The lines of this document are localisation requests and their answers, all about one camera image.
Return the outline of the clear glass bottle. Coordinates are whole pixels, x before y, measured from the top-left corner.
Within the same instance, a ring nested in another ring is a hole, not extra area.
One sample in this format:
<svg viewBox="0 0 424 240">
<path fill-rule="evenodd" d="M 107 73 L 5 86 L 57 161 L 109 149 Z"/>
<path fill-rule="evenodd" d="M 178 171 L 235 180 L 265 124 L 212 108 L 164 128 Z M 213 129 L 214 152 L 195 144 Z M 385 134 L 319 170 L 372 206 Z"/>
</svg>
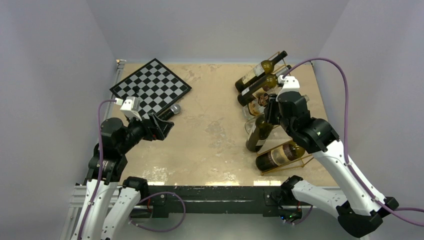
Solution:
<svg viewBox="0 0 424 240">
<path fill-rule="evenodd" d="M 309 101 L 310 101 L 309 96 L 307 96 L 306 94 L 305 94 L 305 95 L 303 95 L 303 97 L 305 98 L 306 102 L 309 102 Z M 244 130 L 245 130 L 245 132 L 246 132 L 247 134 L 249 134 L 249 133 L 250 133 L 250 131 L 251 131 L 252 127 L 253 127 L 253 126 L 254 126 L 254 124 L 255 124 L 255 121 L 256 121 L 256 118 L 257 118 L 257 117 L 258 117 L 258 116 L 253 116 L 253 117 L 251 117 L 250 119 L 248 119 L 248 120 L 245 122 L 245 124 L 244 124 Z"/>
</svg>

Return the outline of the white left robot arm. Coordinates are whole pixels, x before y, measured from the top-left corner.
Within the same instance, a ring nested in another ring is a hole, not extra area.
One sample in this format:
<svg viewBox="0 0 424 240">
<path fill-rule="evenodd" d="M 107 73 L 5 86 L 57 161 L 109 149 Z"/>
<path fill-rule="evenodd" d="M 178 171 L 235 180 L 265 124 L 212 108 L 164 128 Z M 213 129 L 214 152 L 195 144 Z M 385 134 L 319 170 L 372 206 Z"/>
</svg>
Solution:
<svg viewBox="0 0 424 240">
<path fill-rule="evenodd" d="M 149 199 L 147 180 L 128 177 L 119 190 L 118 200 L 110 206 L 128 160 L 128 153 L 141 140 L 163 141 L 171 128 L 171 113 L 150 114 L 147 119 L 131 118 L 124 125 L 112 117 L 99 125 L 100 140 L 94 147 L 85 178 L 85 199 L 73 240 L 112 240 L 127 221 L 133 207 Z"/>
</svg>

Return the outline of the clear square liquor bottle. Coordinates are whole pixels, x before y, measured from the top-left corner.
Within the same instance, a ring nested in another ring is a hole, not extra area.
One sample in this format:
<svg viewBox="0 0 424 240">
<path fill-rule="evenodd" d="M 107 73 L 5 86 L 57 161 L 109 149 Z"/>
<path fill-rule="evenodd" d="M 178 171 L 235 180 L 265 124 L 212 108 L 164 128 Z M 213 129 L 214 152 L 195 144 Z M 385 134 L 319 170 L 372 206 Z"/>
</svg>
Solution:
<svg viewBox="0 0 424 240">
<path fill-rule="evenodd" d="M 266 92 L 260 95 L 259 98 L 253 98 L 247 105 L 242 109 L 243 116 L 246 120 L 250 120 L 260 114 L 264 113 L 265 107 L 269 103 L 270 97 L 276 97 L 275 92 Z"/>
</svg>

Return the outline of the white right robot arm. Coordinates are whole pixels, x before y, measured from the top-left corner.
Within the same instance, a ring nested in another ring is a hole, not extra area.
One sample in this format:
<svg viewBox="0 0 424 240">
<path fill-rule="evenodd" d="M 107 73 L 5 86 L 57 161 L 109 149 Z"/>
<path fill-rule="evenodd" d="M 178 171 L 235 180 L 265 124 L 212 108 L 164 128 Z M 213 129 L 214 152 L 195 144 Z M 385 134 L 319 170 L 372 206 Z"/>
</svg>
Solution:
<svg viewBox="0 0 424 240">
<path fill-rule="evenodd" d="M 384 217 L 399 207 L 394 197 L 384 196 L 362 174 L 331 124 L 311 116 L 305 95 L 297 91 L 272 93 L 264 113 L 266 122 L 280 125 L 298 146 L 312 154 L 343 192 L 336 195 L 295 175 L 281 185 L 284 202 L 315 206 L 335 217 L 356 238 L 374 232 Z"/>
</svg>

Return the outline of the green bottle silver neck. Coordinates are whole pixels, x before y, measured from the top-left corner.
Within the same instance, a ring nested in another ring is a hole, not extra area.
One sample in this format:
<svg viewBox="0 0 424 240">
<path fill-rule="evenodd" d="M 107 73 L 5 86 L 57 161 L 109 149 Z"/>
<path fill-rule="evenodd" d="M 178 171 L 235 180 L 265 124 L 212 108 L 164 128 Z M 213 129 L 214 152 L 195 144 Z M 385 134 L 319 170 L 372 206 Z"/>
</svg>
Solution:
<svg viewBox="0 0 424 240">
<path fill-rule="evenodd" d="M 305 152 L 304 148 L 290 140 L 257 156 L 255 164 L 259 171 L 266 172 L 301 158 Z"/>
</svg>

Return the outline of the tall dark green bottle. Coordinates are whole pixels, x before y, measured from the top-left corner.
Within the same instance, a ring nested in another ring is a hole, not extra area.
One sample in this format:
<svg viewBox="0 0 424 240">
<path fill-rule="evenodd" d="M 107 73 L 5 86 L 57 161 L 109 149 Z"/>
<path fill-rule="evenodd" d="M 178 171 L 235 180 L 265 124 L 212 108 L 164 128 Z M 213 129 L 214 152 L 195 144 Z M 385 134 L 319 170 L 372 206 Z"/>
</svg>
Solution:
<svg viewBox="0 0 424 240">
<path fill-rule="evenodd" d="M 274 126 L 266 121 L 264 114 L 256 117 L 245 146 L 250 152 L 258 152 L 265 144 Z"/>
</svg>

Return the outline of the green wine bottle dark label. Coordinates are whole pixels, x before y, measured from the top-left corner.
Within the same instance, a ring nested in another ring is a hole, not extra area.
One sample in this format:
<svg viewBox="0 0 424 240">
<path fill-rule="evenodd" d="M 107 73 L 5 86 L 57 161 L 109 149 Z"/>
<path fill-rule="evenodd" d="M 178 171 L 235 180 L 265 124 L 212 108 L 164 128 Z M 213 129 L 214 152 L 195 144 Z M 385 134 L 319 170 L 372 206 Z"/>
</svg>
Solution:
<svg viewBox="0 0 424 240">
<path fill-rule="evenodd" d="M 259 80 L 254 82 L 249 87 L 245 88 L 238 96 L 238 103 L 244 107 L 248 105 L 255 99 L 260 98 L 262 95 L 266 94 L 267 91 L 275 88 L 279 81 L 278 77 L 286 74 L 292 68 L 291 65 L 287 65 L 284 68 L 281 68 L 276 73 L 269 73 L 261 77 Z"/>
</svg>

